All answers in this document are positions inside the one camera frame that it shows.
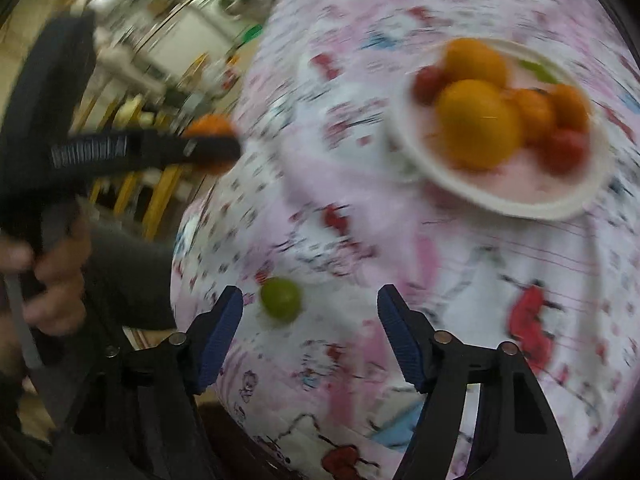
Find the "kitchen background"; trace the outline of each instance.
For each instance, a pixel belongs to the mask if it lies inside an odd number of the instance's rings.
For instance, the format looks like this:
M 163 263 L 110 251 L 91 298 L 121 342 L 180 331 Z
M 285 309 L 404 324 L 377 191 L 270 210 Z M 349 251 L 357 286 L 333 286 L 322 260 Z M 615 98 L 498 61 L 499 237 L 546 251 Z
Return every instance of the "kitchen background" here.
M 274 0 L 20 0 L 0 29 L 0 118 L 30 47 L 47 20 L 88 6 L 97 15 L 98 65 L 71 134 L 113 125 L 180 134 L 207 114 L 228 115 Z M 91 215 L 159 243 L 172 244 L 188 203 L 216 176 L 172 167 L 98 179 Z M 127 333 L 139 348 L 165 333 Z M 212 401 L 203 396 L 200 402 Z M 36 395 L 24 396 L 24 430 L 46 438 L 50 420 Z

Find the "gray sleeve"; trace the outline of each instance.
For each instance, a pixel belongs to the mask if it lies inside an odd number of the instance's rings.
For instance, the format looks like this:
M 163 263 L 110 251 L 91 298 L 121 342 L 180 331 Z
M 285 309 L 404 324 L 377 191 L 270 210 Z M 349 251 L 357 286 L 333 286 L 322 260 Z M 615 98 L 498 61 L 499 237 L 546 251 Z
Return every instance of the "gray sleeve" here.
M 84 278 L 87 307 L 101 304 L 122 325 L 175 328 L 169 297 L 172 248 L 116 228 L 92 224 L 92 256 Z

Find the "tangerine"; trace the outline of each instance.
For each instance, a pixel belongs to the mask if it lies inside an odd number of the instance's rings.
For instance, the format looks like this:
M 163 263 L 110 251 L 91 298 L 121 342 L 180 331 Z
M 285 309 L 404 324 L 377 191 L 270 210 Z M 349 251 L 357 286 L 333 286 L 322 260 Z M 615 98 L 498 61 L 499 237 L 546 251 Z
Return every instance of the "tangerine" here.
M 547 96 L 537 90 L 518 88 L 511 93 L 522 122 L 524 139 L 535 144 L 549 136 L 556 127 L 556 112 Z
M 236 131 L 231 122 L 221 114 L 207 114 L 191 123 L 182 133 L 183 137 L 195 136 L 235 136 Z M 235 166 L 235 162 L 215 162 L 199 167 L 200 170 L 212 175 L 224 174 Z
M 498 88 L 504 88 L 509 77 L 502 54 L 475 38 L 457 38 L 447 43 L 444 71 L 451 82 L 479 79 Z
M 589 104 L 582 93 L 573 86 L 555 85 L 549 98 L 556 110 L 560 128 L 586 132 L 589 124 Z

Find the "green lime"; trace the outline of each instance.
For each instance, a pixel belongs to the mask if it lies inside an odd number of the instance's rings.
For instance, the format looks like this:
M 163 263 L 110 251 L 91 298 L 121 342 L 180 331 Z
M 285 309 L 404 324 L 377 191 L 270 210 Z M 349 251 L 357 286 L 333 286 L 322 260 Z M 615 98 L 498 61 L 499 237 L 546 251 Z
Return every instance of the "green lime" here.
M 269 278 L 260 288 L 260 300 L 271 317 L 291 322 L 302 309 L 300 287 L 287 278 Z

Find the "dark sleeve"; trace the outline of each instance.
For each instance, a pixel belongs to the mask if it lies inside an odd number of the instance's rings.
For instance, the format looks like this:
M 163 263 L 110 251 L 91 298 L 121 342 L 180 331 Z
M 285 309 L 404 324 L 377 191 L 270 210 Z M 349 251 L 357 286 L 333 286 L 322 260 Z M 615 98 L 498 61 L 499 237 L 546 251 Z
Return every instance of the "dark sleeve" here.
M 22 385 L 0 372 L 0 424 L 15 431 L 20 431 L 18 402 L 21 395 Z
M 175 328 L 169 297 L 173 250 L 115 227 L 92 225 L 92 256 L 84 280 L 87 308 L 108 308 L 122 325 Z

